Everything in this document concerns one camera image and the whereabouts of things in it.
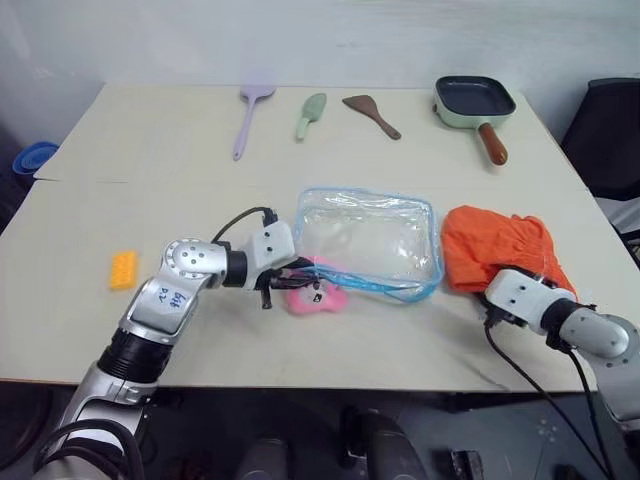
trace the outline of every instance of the green spatula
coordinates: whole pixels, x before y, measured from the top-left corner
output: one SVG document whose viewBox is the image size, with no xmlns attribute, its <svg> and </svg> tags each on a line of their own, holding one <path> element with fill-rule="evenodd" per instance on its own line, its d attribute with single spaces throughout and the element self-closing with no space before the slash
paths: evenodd
<svg viewBox="0 0 640 480">
<path fill-rule="evenodd" d="M 327 96 L 324 93 L 316 93 L 307 98 L 302 106 L 302 117 L 298 121 L 298 128 L 296 129 L 296 140 L 299 142 L 304 140 L 304 136 L 307 134 L 307 126 L 311 122 L 317 122 L 322 116 L 324 106 L 327 103 Z"/>
</svg>

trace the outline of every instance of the yellow lego block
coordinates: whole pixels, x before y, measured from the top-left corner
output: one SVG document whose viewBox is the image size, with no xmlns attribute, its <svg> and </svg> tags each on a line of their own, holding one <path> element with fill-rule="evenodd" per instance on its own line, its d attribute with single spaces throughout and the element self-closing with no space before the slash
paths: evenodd
<svg viewBox="0 0 640 480">
<path fill-rule="evenodd" d="M 133 250 L 118 252 L 111 263 L 111 290 L 125 290 L 136 286 L 138 255 Z"/>
</svg>

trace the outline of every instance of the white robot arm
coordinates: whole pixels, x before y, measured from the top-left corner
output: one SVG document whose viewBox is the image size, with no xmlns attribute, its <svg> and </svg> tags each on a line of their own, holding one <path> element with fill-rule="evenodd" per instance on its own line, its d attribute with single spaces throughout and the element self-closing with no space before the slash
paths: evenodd
<svg viewBox="0 0 640 480">
<path fill-rule="evenodd" d="M 269 284 L 260 284 L 261 275 L 296 259 L 289 226 L 277 217 L 272 221 L 237 251 L 192 238 L 167 246 L 158 274 L 138 290 L 111 344 L 74 393 L 57 432 L 36 456 L 34 479 L 142 478 L 133 436 L 198 293 L 225 286 L 259 289 L 268 297 Z M 263 308 L 269 307 L 263 297 Z M 114 471 L 119 462 L 122 470 Z"/>
<path fill-rule="evenodd" d="M 595 373 L 602 399 L 622 430 L 640 429 L 638 327 L 624 318 L 601 315 L 577 303 L 573 293 L 549 288 L 514 269 L 501 270 L 485 295 L 515 323 L 546 335 L 551 348 L 575 348 Z"/>
</svg>

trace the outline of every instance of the wooden spatula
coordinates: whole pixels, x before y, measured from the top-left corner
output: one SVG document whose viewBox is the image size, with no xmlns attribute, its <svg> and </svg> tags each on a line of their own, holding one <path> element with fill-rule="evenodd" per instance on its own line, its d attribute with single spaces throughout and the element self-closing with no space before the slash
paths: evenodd
<svg viewBox="0 0 640 480">
<path fill-rule="evenodd" d="M 352 108 L 356 112 L 360 112 L 363 115 L 366 115 L 378 125 L 380 128 L 389 135 L 394 140 L 400 140 L 400 132 L 389 125 L 384 119 L 380 116 L 378 112 L 378 106 L 376 102 L 369 95 L 357 95 L 355 97 L 343 98 L 342 103 L 344 103 L 347 107 Z"/>
</svg>

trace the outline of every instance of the clear plastic pouch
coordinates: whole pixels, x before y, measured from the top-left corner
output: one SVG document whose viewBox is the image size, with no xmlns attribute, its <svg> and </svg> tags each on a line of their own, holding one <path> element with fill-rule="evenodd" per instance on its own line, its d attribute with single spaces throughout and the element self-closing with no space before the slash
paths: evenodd
<svg viewBox="0 0 640 480">
<path fill-rule="evenodd" d="M 413 302 L 431 294 L 444 261 L 431 205 L 361 189 L 311 188 L 299 198 L 296 251 L 321 257 L 333 283 Z"/>
</svg>

